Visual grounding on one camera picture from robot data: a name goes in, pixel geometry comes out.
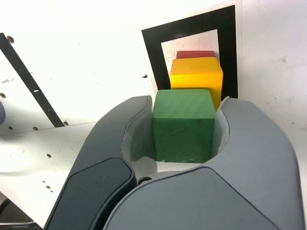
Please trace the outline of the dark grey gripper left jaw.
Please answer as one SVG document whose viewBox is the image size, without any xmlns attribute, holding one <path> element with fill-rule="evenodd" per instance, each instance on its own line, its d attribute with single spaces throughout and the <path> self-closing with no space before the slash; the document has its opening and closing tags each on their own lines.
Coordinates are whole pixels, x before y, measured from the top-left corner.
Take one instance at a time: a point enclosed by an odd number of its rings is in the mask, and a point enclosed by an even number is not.
<svg viewBox="0 0 307 230">
<path fill-rule="evenodd" d="M 92 128 L 47 219 L 47 230 L 101 230 L 142 177 L 156 173 L 151 96 L 136 96 Z"/>
</svg>

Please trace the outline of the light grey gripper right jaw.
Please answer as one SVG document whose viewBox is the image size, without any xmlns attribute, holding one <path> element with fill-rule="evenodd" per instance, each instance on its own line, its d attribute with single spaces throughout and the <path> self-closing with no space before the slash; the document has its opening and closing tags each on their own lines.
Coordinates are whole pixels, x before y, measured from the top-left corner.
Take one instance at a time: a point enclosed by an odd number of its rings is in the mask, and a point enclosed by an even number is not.
<svg viewBox="0 0 307 230">
<path fill-rule="evenodd" d="M 129 192 L 106 230 L 298 230 L 300 178 L 294 148 L 255 104 L 225 99 L 219 152 L 188 171 Z"/>
</svg>

